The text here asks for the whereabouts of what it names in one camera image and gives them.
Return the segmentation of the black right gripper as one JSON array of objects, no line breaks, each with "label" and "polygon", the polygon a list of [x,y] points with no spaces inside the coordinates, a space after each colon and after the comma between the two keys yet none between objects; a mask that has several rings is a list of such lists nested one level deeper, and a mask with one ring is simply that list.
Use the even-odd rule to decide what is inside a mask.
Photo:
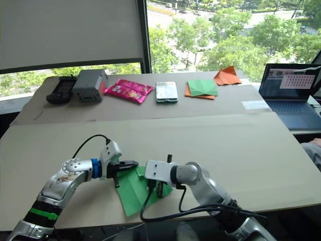
[{"label": "black right gripper", "polygon": [[[171,163],[172,162],[172,154],[168,154],[167,156],[167,163]],[[157,187],[156,187],[156,196],[157,198],[163,198],[164,197],[164,186],[167,185],[166,182],[163,181],[159,181],[157,183]]]}]

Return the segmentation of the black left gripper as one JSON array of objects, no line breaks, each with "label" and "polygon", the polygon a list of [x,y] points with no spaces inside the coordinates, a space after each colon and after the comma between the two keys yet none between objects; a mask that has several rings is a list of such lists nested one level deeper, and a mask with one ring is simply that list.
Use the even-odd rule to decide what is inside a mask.
[{"label": "black left gripper", "polygon": [[119,163],[109,163],[107,166],[106,178],[113,179],[115,188],[119,188],[117,173],[135,169],[139,163],[137,161],[121,161]]}]

